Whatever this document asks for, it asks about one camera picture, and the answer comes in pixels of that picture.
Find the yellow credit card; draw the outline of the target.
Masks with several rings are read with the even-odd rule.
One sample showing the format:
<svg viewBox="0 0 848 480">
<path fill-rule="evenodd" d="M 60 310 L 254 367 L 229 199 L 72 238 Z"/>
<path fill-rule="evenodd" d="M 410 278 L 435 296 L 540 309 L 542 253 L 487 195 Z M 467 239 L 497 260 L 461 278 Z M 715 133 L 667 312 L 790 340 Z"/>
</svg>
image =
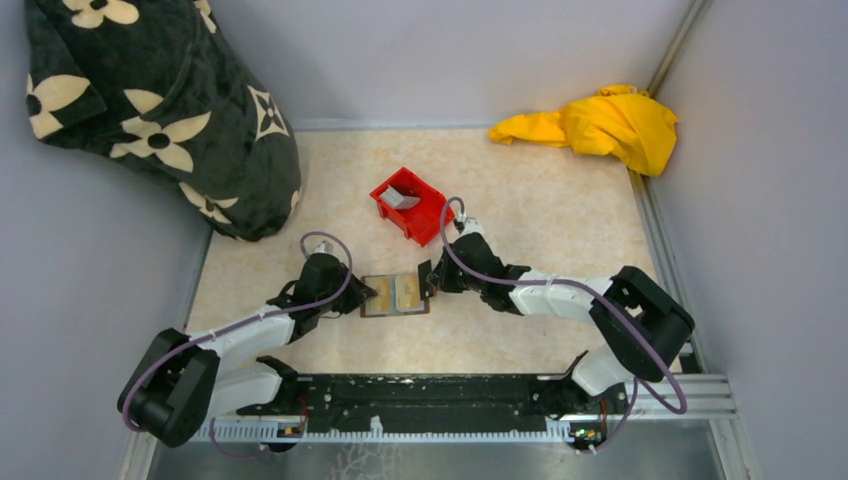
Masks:
<svg viewBox="0 0 848 480">
<path fill-rule="evenodd" d="M 395 308 L 399 312 L 416 312 L 422 309 L 419 278 L 416 274 L 405 273 L 395 277 Z"/>
<path fill-rule="evenodd" d="M 393 305 L 392 280 L 388 276 L 369 276 L 365 283 L 377 292 L 365 308 L 367 316 L 384 316 L 391 312 Z"/>
</svg>

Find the brown leather card holder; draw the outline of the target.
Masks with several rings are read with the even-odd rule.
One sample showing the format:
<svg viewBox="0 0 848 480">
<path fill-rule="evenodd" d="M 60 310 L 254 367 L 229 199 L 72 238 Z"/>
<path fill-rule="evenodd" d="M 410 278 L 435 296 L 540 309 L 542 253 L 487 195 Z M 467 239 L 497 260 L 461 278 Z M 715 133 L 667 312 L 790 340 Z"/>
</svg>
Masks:
<svg viewBox="0 0 848 480">
<path fill-rule="evenodd" d="M 365 305 L 363 305 L 363 306 L 360 308 L 360 317 L 361 317 L 361 318 L 384 318 L 384 317 L 397 317 L 397 316 L 408 316 L 408 315 L 425 315 L 425 314 L 428 314 L 428 313 L 429 313 L 429 311 L 430 311 L 430 307 L 429 307 L 429 299 L 422 299 L 422 309 L 421 309 L 421 310 L 419 310 L 419 311 L 416 311 L 416 312 L 406 312 L 406 313 L 404 313 L 404 312 L 399 312 L 399 311 L 395 308 L 395 289 L 394 289 L 394 280 L 395 280 L 395 277 L 396 277 L 397 275 L 400 275 L 400 274 L 391 274 L 391 275 L 374 275 L 374 276 L 388 276 L 388 277 L 392 280 L 392 297 L 393 297 L 392 310 L 391 310 L 391 312 L 390 312 L 389 314 L 384 315 L 384 316 L 367 316 L 367 315 L 366 315 L 366 308 L 365 308 L 365 306 L 366 306 L 366 304 L 367 304 L 367 303 L 366 303 Z"/>
</svg>

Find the red plastic bin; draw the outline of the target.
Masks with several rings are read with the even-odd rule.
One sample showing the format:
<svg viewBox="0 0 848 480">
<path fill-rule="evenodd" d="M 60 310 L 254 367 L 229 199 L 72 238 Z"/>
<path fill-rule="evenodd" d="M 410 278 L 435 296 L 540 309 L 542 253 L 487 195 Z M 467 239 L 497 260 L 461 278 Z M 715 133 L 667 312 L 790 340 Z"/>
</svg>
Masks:
<svg viewBox="0 0 848 480">
<path fill-rule="evenodd" d="M 408 208 L 401 208 L 384 199 L 386 192 L 412 197 L 416 202 Z M 421 247 L 426 247 L 439 235 L 443 226 L 455 219 L 454 212 L 448 208 L 445 219 L 441 220 L 446 197 L 406 167 L 400 168 L 384 180 L 370 192 L 370 197 L 376 202 L 381 218 L 389 220 L 407 239 L 415 241 Z"/>
</svg>

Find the grey cards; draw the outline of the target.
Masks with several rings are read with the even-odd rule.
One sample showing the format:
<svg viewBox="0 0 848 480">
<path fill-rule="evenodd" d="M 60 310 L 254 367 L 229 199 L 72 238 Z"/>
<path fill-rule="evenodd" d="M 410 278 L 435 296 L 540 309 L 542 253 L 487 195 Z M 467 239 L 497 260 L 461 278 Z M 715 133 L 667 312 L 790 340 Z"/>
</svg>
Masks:
<svg viewBox="0 0 848 480">
<path fill-rule="evenodd" d="M 388 186 L 380 195 L 380 199 L 396 211 L 409 210 L 415 207 L 421 198 L 406 187 Z"/>
</svg>

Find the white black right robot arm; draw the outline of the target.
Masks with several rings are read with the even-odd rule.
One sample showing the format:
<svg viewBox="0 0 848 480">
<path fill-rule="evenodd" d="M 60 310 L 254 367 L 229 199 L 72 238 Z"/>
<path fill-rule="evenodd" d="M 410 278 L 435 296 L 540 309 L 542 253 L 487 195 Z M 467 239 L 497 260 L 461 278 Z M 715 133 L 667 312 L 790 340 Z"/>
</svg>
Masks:
<svg viewBox="0 0 848 480">
<path fill-rule="evenodd" d="M 604 343 L 576 361 L 563 398 L 590 411 L 610 387 L 632 379 L 659 382 L 694 331 L 692 316 L 643 270 L 626 265 L 610 277 L 574 278 L 503 262 L 474 219 L 423 263 L 431 291 L 475 292 L 491 309 L 519 316 L 549 315 L 593 324 Z"/>
</svg>

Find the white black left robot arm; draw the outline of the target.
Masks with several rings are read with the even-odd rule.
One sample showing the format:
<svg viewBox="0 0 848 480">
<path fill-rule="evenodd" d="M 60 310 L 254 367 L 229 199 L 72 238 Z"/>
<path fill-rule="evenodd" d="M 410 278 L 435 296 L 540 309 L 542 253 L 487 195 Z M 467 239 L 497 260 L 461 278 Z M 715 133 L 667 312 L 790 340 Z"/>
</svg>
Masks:
<svg viewBox="0 0 848 480">
<path fill-rule="evenodd" d="M 168 447 L 187 443 L 205 422 L 247 406 L 288 413 L 300 399 L 298 384 L 267 363 L 247 361 L 305 336 L 323 315 L 349 314 L 377 295 L 336 256 L 317 248 L 299 278 L 248 317 L 206 333 L 169 328 L 157 334 L 120 393 L 117 410 L 131 429 Z"/>
</svg>

